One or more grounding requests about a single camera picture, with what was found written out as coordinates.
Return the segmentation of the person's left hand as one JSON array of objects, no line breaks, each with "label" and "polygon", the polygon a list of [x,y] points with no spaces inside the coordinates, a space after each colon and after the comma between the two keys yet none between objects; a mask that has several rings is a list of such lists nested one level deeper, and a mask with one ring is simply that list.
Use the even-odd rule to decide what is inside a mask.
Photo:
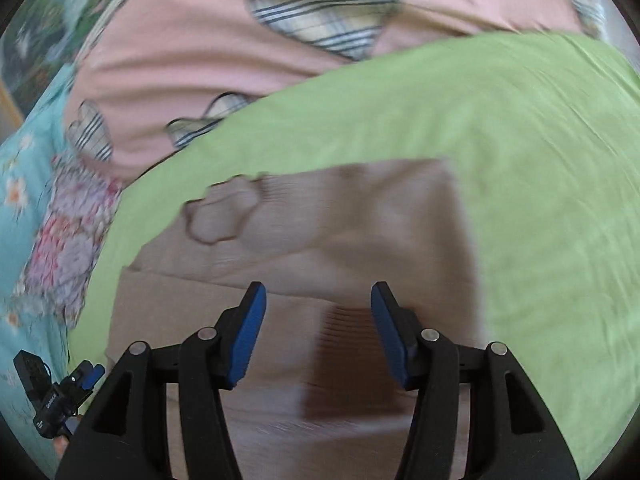
[{"label": "person's left hand", "polygon": [[55,452],[56,456],[58,456],[59,460],[62,460],[62,458],[63,458],[63,456],[64,456],[69,444],[70,444],[70,440],[68,440],[64,436],[56,437],[53,440],[54,452]]}]

